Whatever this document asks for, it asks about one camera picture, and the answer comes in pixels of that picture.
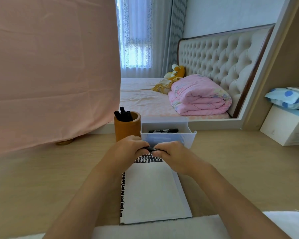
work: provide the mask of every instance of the white frame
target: white frame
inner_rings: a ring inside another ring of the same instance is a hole
[[[243,103],[238,118],[236,119],[210,119],[210,120],[190,120],[188,126],[192,131],[199,130],[220,130],[220,129],[242,129],[242,125],[250,110],[250,106],[255,99],[256,91],[260,88],[260,84],[266,75],[266,70],[271,64],[280,50],[283,37],[286,35],[291,24],[294,10],[299,5],[299,0],[285,0],[280,15],[272,31],[271,37],[267,44],[267,48],[261,59],[259,68],[255,74],[254,81]],[[90,132],[89,134],[106,134],[115,133],[114,122],[105,124],[104,126]]]

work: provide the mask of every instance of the blue polka dot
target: blue polka dot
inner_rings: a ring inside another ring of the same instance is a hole
[[[293,91],[288,90],[288,91],[286,91],[284,94],[285,94],[285,96],[292,96]]]

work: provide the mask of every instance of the beige upholstered headboard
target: beige upholstered headboard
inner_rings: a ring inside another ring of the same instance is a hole
[[[211,78],[231,96],[228,113],[236,118],[249,91],[274,25],[181,39],[178,65],[185,76]]]

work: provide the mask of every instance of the mattress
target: mattress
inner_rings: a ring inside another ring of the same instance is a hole
[[[122,78],[120,107],[143,117],[181,117],[170,105],[168,95],[151,90],[162,78]],[[196,119],[228,119],[229,114],[187,116]]]

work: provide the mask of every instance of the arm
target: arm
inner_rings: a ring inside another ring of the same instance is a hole
[[[174,171],[191,176],[205,192],[231,238],[291,239],[246,197],[236,190],[211,164],[179,142],[160,143],[153,156],[162,158]]]
[[[78,190],[72,201],[48,229],[44,239],[91,238],[104,198],[112,183],[149,146],[140,137],[129,136],[114,144]]]

